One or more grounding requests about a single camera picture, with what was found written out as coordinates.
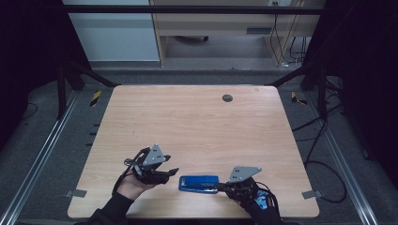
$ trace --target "black cable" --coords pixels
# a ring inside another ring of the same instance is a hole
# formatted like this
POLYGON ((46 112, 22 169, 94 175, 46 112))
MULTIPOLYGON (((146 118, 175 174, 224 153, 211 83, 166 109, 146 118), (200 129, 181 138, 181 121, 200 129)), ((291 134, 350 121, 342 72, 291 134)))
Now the black cable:
POLYGON ((261 182, 258 182, 258 181, 256 181, 255 183, 256 183, 256 184, 260 184, 260 185, 262 185, 262 186, 266 187, 266 188, 267 188, 267 189, 270 191, 269 187, 268 187, 268 186, 266 186, 265 184, 263 184, 263 183, 261 183, 261 182))
MULTIPOLYGON (((300 0, 300 2, 299 2, 299 4, 298 4, 299 7, 301 7, 302 1, 303 1, 303 0, 300 0)), ((298 15, 295 15, 295 18, 294 18, 293 21, 291 22, 289 32, 287 33, 287 36, 288 36, 288 37, 290 36, 290 33, 291 33, 292 30, 293 30, 293 26, 294 26, 294 24, 295 24, 295 21, 296 21, 297 16, 298 16, 298 15)), ((275 33, 276 33, 276 35, 277 35, 277 39, 278 39, 278 42, 279 42, 279 47, 281 48, 281 54, 282 54, 283 49, 282 49, 281 42, 280 42, 280 40, 279 40, 278 31, 277 31, 277 29, 276 29, 277 17, 278 17, 278 15, 275 14, 274 29, 275 29, 275 33)), ((292 56, 291 50, 292 50, 292 46, 293 46, 293 43, 294 43, 294 40, 295 40, 295 39, 296 39, 296 37, 294 37, 293 42, 292 42, 292 44, 290 45, 290 56, 292 56)), ((284 58, 283 54, 282 54, 282 58, 283 58, 283 60, 286 61, 288 64, 295 63, 295 62, 290 62, 290 61, 286 60, 286 59, 284 58)))
POLYGON ((295 45, 295 42, 296 42, 296 38, 297 37, 293 37, 293 41, 292 41, 292 44, 290 45, 290 49, 289 49, 289 51, 291 52, 291 53, 299 53, 299 54, 301 54, 301 53, 306 53, 305 52, 305 49, 303 50, 302 48, 301 48, 301 52, 292 52, 292 50, 293 50, 293 45, 295 45))
POLYGON ((307 38, 303 37, 302 38, 302 43, 301 43, 301 58, 303 60, 301 60, 301 65, 304 62, 304 57, 305 57, 305 53, 306 53, 306 47, 307 47, 307 38))
POLYGON ((25 119, 28 119, 28 118, 32 117, 32 116, 38 111, 38 105, 36 105, 36 104, 34 104, 34 103, 28 103, 28 105, 33 105, 33 106, 35 106, 36 109, 35 109, 34 112, 32 112, 30 115, 26 116, 26 117, 23 118, 22 120, 25 120, 25 119))
POLYGON ((330 98, 332 98, 332 97, 337 97, 337 98, 339 98, 339 99, 340 99, 340 96, 339 96, 339 94, 335 93, 335 94, 331 94, 330 96, 328 96, 328 97, 326 98, 326 102, 328 102, 328 101, 329 101, 329 99, 330 99, 330 98))
POLYGON ((317 163, 317 164, 319 164, 319 165, 325 166, 325 167, 326 167, 327 169, 329 169, 332 173, 334 173, 334 174, 339 178, 340 182, 342 183, 342 186, 343 186, 343 189, 344 189, 343 197, 340 198, 339 200, 328 199, 328 198, 326 198, 326 197, 324 197, 324 196, 322 196, 322 197, 320 197, 320 198, 321 198, 322 200, 326 201, 326 202, 329 202, 329 203, 342 203, 342 202, 345 200, 346 195, 347 195, 347 189, 346 189, 346 185, 345 185, 345 182, 344 182, 343 178, 342 178, 336 171, 334 171, 330 166, 328 166, 327 164, 325 164, 325 163, 323 163, 323 162, 320 162, 320 161, 316 161, 316 160, 310 160, 310 157, 311 157, 311 154, 312 154, 313 151, 314 151, 315 145, 317 144, 317 142, 318 142, 318 140, 319 140, 319 137, 325 132, 325 130, 326 130, 326 128, 327 128, 327 124, 328 124, 328 120, 325 120, 325 121, 323 122, 323 124, 322 124, 321 129, 319 130, 318 134, 316 135, 315 141, 314 141, 313 145, 311 146, 310 152, 308 153, 307 157, 305 158, 303 164, 304 164, 304 168, 305 168, 306 170, 307 170, 307 166, 308 166, 309 163, 317 163))
MULTIPOLYGON (((339 107, 341 107, 341 106, 342 106, 342 104, 338 104, 338 105, 332 107, 331 109, 329 109, 329 110, 327 111, 327 113, 330 113, 330 112, 332 112, 333 110, 335 110, 335 109, 337 109, 337 108, 339 108, 339 107)), ((294 131, 298 131, 298 130, 300 130, 300 129, 306 128, 307 126, 309 126, 309 125, 315 123, 316 121, 318 121, 318 120, 321 119, 321 118, 322 118, 322 116, 318 116, 318 117, 316 117, 315 119, 313 119, 313 120, 311 120, 311 121, 309 121, 309 122, 307 122, 307 123, 305 123, 305 124, 303 124, 303 125, 301 125, 301 126, 299 126, 299 127, 293 128, 292 131, 294 132, 294 131)))
POLYGON ((316 139, 316 137, 315 138, 310 138, 310 139, 298 139, 298 140, 296 140, 296 143, 307 142, 307 141, 311 141, 311 140, 314 140, 314 139, 316 139))
POLYGON ((308 46, 307 37, 304 37, 304 40, 305 40, 305 44, 304 44, 304 55, 305 55, 307 53, 307 46, 308 46))
POLYGON ((294 62, 291 62, 291 61, 286 60, 286 59, 284 58, 284 56, 283 56, 282 44, 281 44, 281 41, 279 40, 278 29, 276 28, 277 19, 278 19, 278 14, 275 14, 274 29, 273 29, 272 31, 275 31, 276 38, 278 39, 278 44, 279 44, 279 48, 281 49, 281 56, 282 56, 282 59, 283 59, 284 61, 286 61, 286 63, 288 63, 288 64, 294 63, 294 62))
POLYGON ((326 129, 327 124, 328 124, 328 120, 325 120, 325 121, 323 122, 323 124, 322 124, 321 129, 320 129, 319 132, 318 132, 318 135, 317 135, 316 138, 315 138, 315 141, 313 142, 313 145, 311 146, 310 152, 308 153, 307 157, 306 157, 305 160, 304 160, 304 168, 307 168, 307 162, 310 160, 310 156, 311 156, 311 154, 313 153, 313 151, 314 151, 314 149, 315 149, 315 145, 316 145, 316 143, 318 142, 319 137, 320 137, 321 134, 323 133, 324 129, 326 129))
POLYGON ((326 79, 326 84, 327 84, 327 87, 329 87, 332 90, 335 90, 336 92, 339 92, 342 90, 342 88, 340 87, 340 83, 338 85, 338 84, 335 84, 334 82, 331 82, 329 79, 326 79))
POLYGON ((273 51, 273 53, 274 53, 274 55, 275 55, 276 62, 278 63, 278 65, 280 65, 281 62, 279 61, 279 59, 278 59, 278 57, 277 57, 277 55, 276 55, 275 49, 273 48, 273 45, 272 45, 272 36, 273 36, 273 32, 274 32, 275 27, 276 27, 276 18, 277 18, 277 15, 275 15, 274 26, 273 26, 273 29, 272 29, 272 31, 271 31, 271 36, 270 36, 270 38, 269 38, 269 45, 271 46, 271 49, 272 49, 272 51, 273 51))
POLYGON ((339 175, 335 170, 333 170, 330 166, 328 166, 327 164, 325 164, 325 163, 323 163, 323 162, 316 161, 316 160, 309 160, 309 161, 307 161, 307 165, 310 164, 310 163, 319 164, 319 165, 322 165, 322 166, 326 167, 327 169, 329 169, 332 173, 334 173, 334 174, 339 178, 340 182, 342 183, 343 189, 344 189, 343 196, 342 196, 342 198, 340 198, 339 200, 328 199, 328 198, 326 198, 326 197, 324 197, 324 196, 322 196, 322 197, 320 197, 320 198, 321 198, 322 200, 326 201, 326 202, 329 202, 329 203, 342 203, 342 202, 346 199, 346 197, 347 197, 347 192, 348 192, 348 191, 347 191, 347 187, 346 187, 346 185, 345 185, 345 182, 344 182, 342 176, 339 175))
POLYGON ((292 58, 296 59, 296 61, 299 61, 302 63, 302 61, 304 60, 304 58, 302 56, 299 59, 298 57, 295 57, 293 55, 293 54, 302 54, 303 53, 302 48, 301 48, 301 52, 292 52, 293 45, 295 44, 295 42, 296 42, 296 37, 293 37, 293 41, 292 41, 292 44, 290 45, 290 49, 289 49, 289 54, 290 54, 290 57, 292 57, 292 58))

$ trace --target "wooden tabletop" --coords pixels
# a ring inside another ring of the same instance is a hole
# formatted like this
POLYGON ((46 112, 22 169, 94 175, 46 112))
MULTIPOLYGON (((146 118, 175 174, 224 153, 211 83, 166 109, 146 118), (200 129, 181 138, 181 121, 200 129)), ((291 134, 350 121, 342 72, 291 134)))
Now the wooden tabletop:
POLYGON ((283 218, 319 213, 299 150, 279 97, 272 86, 121 85, 103 116, 77 189, 72 218, 89 218, 111 198, 126 158, 158 143, 169 161, 158 171, 179 168, 166 185, 145 192, 128 218, 247 218, 225 193, 178 190, 181 175, 218 175, 226 182, 234 166, 261 167, 253 176, 278 198, 283 218), (225 102, 222 96, 233 100, 225 102))

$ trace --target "black sleeve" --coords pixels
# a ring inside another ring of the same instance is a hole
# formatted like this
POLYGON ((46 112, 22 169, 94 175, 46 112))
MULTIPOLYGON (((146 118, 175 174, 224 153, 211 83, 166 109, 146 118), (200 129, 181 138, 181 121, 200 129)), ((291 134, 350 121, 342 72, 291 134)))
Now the black sleeve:
POLYGON ((114 193, 112 198, 102 209, 97 209, 85 225, 128 225, 126 214, 134 203, 119 193, 114 193))
POLYGON ((261 209, 255 201, 250 201, 242 207, 250 214, 256 225, 281 225, 283 224, 273 206, 261 209))

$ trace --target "floor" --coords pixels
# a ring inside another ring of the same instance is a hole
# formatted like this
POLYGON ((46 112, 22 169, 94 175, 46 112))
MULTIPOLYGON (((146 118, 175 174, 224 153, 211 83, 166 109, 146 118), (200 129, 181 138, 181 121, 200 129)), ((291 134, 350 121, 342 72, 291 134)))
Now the floor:
MULTIPOLYGON (((99 68, 98 73, 123 84, 253 84, 272 83, 300 67, 301 42, 298 38, 286 60, 288 67, 276 67, 261 37, 173 37, 167 49, 163 67, 134 67, 115 70, 99 68)), ((302 77, 278 87, 291 128, 317 117, 316 90, 302 92, 302 77), (293 102, 291 93, 298 100, 293 102)), ((330 78, 339 84, 338 78, 330 78)), ((65 124, 56 121, 56 83, 51 82, 33 91, 30 104, 19 127, 0 152, 1 219, 14 217, 17 224, 71 224, 68 217, 70 198, 67 190, 74 189, 79 180, 90 144, 95 140, 112 88, 84 76, 83 92, 68 91, 75 106, 65 124), (96 107, 88 107, 93 93, 102 90, 96 107), (54 128, 61 135, 49 140, 54 128)), ((329 107, 339 106, 335 93, 328 93, 329 107)), ((321 123, 295 131, 298 149, 303 160, 309 153, 321 123)), ((317 199, 321 213, 316 218, 286 218, 300 224, 398 224, 398 193, 376 161, 363 157, 356 138, 342 108, 329 116, 326 131, 319 138, 312 159, 327 163, 343 177, 348 196, 340 203, 317 199)), ((307 168, 314 190, 322 190, 328 199, 338 200, 344 189, 339 176, 317 163, 307 168)), ((231 221, 207 220, 203 224, 231 224, 231 221)))

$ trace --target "human hand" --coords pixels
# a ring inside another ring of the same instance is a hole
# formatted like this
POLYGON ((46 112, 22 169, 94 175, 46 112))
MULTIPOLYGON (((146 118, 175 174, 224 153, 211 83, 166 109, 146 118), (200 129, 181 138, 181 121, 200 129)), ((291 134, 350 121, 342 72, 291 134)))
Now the human hand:
POLYGON ((145 185, 139 181, 132 171, 126 174, 126 177, 120 183, 117 192, 128 199, 135 201, 146 190, 154 188, 156 185, 145 185))
POLYGON ((233 200, 240 207, 246 209, 250 205, 257 205, 260 208, 267 208, 268 206, 274 206, 272 199, 267 195, 265 191, 258 191, 254 199, 248 199, 247 201, 240 202, 233 200))

